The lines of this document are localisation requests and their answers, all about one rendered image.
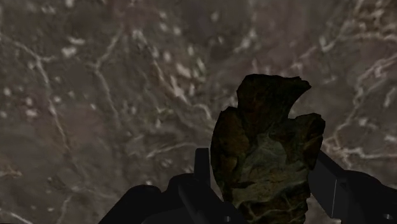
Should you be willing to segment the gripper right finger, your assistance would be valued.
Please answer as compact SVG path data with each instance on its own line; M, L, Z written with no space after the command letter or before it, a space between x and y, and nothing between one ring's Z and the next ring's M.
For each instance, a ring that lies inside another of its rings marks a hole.
M320 151L309 172L311 194L341 224L397 224L397 190L377 178L341 168Z

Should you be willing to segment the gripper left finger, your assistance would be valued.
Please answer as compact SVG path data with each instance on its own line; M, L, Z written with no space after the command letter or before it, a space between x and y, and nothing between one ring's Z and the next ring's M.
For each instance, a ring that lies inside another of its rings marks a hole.
M195 150L194 171L174 176L161 192L153 185L130 188L98 224L248 224L212 190L209 150Z

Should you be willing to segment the dark brown rough rock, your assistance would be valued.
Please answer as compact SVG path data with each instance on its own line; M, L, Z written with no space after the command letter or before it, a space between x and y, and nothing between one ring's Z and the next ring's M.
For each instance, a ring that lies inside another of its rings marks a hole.
M289 112L309 88L299 77L250 74L237 89L238 105L219 114L210 148L214 178L248 224L305 223L308 173L325 122Z

